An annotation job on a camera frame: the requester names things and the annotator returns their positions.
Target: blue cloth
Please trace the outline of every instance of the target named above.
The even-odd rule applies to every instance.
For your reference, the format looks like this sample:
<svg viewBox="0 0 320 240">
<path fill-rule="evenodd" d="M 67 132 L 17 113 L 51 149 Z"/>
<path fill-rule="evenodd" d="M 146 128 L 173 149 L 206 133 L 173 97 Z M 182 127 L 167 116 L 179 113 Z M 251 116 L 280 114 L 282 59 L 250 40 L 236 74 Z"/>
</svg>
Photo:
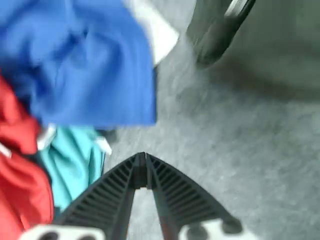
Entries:
<svg viewBox="0 0 320 240">
<path fill-rule="evenodd" d="M 156 122 L 149 43 L 121 0 L 3 1 L 0 70 L 44 126 Z"/>
<path fill-rule="evenodd" d="M 97 136 L 89 127 L 57 127 L 51 144 L 37 153 L 50 178 L 55 209 L 63 211 L 102 175 L 105 153 L 95 144 Z"/>
</svg>

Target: red cloth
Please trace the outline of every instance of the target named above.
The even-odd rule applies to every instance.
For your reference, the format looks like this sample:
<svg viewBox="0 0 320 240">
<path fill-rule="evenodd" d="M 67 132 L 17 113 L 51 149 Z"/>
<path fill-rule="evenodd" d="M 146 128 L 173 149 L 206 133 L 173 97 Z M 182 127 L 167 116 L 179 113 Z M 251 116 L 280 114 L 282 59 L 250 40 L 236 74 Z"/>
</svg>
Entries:
<svg viewBox="0 0 320 240">
<path fill-rule="evenodd" d="M 23 154 L 37 152 L 40 126 L 28 115 L 11 87 L 0 76 L 0 142 Z"/>
<path fill-rule="evenodd" d="M 16 153 L 34 154 L 40 127 L 0 77 L 0 142 L 12 150 L 0 152 L 0 239 L 17 240 L 34 225 L 51 223 L 54 203 L 43 170 Z"/>
</svg>

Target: teal cloth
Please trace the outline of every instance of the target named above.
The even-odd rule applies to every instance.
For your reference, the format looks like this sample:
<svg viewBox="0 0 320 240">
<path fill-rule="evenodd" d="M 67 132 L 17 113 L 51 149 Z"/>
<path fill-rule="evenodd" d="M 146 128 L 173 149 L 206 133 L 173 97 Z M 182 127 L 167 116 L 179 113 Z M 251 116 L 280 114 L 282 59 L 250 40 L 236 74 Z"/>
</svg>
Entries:
<svg viewBox="0 0 320 240">
<path fill-rule="evenodd" d="M 95 144 L 98 135 L 90 127 L 57 127 L 51 144 L 38 153 L 51 178 L 56 210 L 66 209 L 102 175 L 105 153 Z"/>
</svg>

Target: black plastic tool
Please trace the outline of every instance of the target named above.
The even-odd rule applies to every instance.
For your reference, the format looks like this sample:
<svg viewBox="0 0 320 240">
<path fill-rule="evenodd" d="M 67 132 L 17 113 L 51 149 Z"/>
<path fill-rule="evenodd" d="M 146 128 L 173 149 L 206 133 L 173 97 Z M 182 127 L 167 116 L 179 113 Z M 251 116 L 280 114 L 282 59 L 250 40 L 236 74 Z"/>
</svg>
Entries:
<svg viewBox="0 0 320 240">
<path fill-rule="evenodd" d="M 107 240 L 125 240 L 134 194 L 140 188 L 153 191 L 165 240 L 177 240 L 185 225 L 191 226 L 188 233 L 193 236 L 191 239 L 206 239 L 200 226 L 202 221 L 222 219 L 225 225 L 235 222 L 215 198 L 189 177 L 141 152 L 105 173 L 53 224 L 99 228 Z M 241 228 L 237 221 L 233 229 L 239 233 Z"/>
</svg>

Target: fabric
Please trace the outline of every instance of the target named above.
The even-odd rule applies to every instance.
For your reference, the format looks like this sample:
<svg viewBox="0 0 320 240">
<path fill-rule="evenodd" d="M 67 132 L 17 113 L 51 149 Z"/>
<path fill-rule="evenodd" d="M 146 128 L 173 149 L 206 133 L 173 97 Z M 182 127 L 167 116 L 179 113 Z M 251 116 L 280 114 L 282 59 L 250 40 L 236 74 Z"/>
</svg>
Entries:
<svg viewBox="0 0 320 240">
<path fill-rule="evenodd" d="M 17 240 L 23 231 L 53 221 L 51 186 L 34 163 L 0 153 L 0 186 L 0 239 Z"/>
<path fill-rule="evenodd" d="M 53 220 L 46 174 L 15 152 L 34 154 L 39 130 L 37 121 L 0 77 L 0 239 L 16 240 L 22 231 Z"/>
<path fill-rule="evenodd" d="M 19 153 L 34 154 L 39 131 L 37 120 L 27 114 L 0 76 L 0 143 Z"/>
<path fill-rule="evenodd" d="M 63 211 L 102 175 L 105 154 L 95 143 L 97 136 L 90 127 L 57 127 L 50 146 L 37 153 L 51 177 L 57 210 Z"/>
<path fill-rule="evenodd" d="M 44 126 L 156 121 L 149 43 L 121 0 L 3 2 L 0 68 Z"/>
</svg>

